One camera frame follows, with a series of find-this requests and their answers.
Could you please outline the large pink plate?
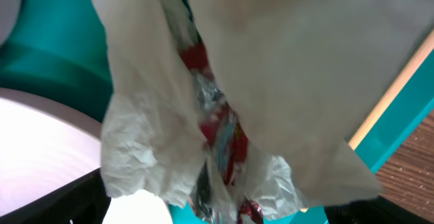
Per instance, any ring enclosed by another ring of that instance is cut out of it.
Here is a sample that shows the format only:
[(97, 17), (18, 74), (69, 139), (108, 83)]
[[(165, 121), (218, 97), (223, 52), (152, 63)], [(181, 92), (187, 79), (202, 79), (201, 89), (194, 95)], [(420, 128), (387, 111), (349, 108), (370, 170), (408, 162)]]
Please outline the large pink plate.
[[(1, 217), (100, 169), (101, 123), (34, 94), (1, 89)], [(102, 223), (171, 223), (167, 204), (139, 192), (111, 198)]]

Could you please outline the pink bowl with nuts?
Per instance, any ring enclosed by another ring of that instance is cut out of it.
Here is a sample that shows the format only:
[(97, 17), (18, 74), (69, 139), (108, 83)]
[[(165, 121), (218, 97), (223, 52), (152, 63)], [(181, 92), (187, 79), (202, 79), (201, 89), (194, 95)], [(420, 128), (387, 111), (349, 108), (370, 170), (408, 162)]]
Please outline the pink bowl with nuts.
[(20, 13), (21, 0), (0, 0), (0, 38), (3, 45), (16, 25)]

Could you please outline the white napkin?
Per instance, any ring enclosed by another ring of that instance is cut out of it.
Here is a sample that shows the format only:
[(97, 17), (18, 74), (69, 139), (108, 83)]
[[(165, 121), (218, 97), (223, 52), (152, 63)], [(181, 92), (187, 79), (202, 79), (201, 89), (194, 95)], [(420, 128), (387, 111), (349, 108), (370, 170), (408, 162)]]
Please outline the white napkin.
[[(145, 190), (168, 204), (190, 207), (208, 155), (195, 79), (180, 56), (202, 43), (186, 0), (92, 4), (105, 30), (113, 81), (101, 134), (106, 193), (119, 198)], [(245, 173), (242, 189), (260, 205), (264, 220), (303, 207), (286, 162), (250, 141)]]

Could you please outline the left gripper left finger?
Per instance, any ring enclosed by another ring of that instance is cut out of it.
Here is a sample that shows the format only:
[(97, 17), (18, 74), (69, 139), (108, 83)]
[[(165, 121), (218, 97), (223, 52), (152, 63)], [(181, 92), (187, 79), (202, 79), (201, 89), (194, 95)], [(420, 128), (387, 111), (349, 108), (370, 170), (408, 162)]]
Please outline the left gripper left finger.
[(1, 224), (102, 224), (111, 198), (100, 170), (1, 217)]

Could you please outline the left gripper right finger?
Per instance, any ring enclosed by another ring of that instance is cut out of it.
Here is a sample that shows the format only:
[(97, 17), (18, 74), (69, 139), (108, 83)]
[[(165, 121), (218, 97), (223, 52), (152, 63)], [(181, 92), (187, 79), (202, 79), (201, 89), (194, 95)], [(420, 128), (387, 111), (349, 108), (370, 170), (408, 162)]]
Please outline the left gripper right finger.
[(324, 208), (329, 224), (433, 224), (379, 196)]

